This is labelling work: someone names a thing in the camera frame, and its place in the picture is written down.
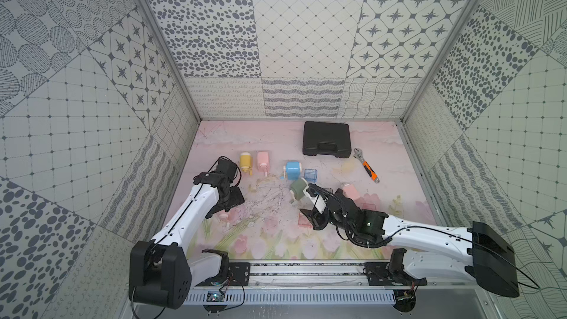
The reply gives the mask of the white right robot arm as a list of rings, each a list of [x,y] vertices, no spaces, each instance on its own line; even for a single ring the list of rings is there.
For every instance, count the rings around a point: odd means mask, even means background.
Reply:
[[[515,264],[515,251],[488,224],[441,227],[412,222],[359,208],[343,190],[330,192],[313,183],[302,187],[300,197],[312,204],[301,212],[314,230],[332,225],[342,240],[360,248],[391,246],[388,274],[394,283],[422,286],[431,276],[475,281],[506,298],[520,295],[522,272]]]

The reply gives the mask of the yellow pencil sharpener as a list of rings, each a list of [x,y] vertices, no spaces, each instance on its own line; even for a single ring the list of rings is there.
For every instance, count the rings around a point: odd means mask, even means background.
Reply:
[[[252,155],[249,152],[242,152],[239,156],[240,168],[243,174],[252,176]]]

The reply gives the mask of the pink transparent tray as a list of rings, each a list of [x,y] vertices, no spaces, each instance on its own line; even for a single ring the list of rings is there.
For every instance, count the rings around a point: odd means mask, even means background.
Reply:
[[[302,228],[312,229],[311,222],[302,214],[298,214],[298,226]]]

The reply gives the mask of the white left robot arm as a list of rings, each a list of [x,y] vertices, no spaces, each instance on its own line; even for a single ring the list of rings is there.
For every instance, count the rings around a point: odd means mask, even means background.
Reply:
[[[244,203],[241,178],[237,164],[220,156],[209,171],[194,177],[186,201],[170,221],[151,240],[134,245],[128,283],[132,304],[178,309],[196,285],[232,282],[227,252],[206,249],[193,258],[186,252],[204,220]]]

